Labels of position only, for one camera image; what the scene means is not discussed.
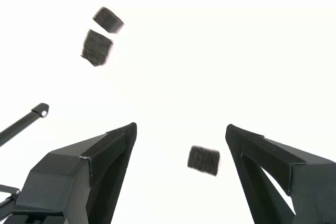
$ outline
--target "metal rod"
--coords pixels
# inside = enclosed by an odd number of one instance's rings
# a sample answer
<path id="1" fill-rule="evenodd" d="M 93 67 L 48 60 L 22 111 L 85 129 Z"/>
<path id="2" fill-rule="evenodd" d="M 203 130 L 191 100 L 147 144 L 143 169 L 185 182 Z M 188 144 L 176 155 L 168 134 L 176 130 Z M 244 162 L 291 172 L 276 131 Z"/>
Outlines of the metal rod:
<path id="1" fill-rule="evenodd" d="M 49 105 L 45 103 L 40 103 L 37 105 L 30 113 L 25 115 L 23 118 L 12 124 L 4 131 L 0 132 L 0 147 L 20 133 L 22 130 L 24 130 L 26 127 L 34 123 L 37 119 L 46 117 L 48 112 Z"/>

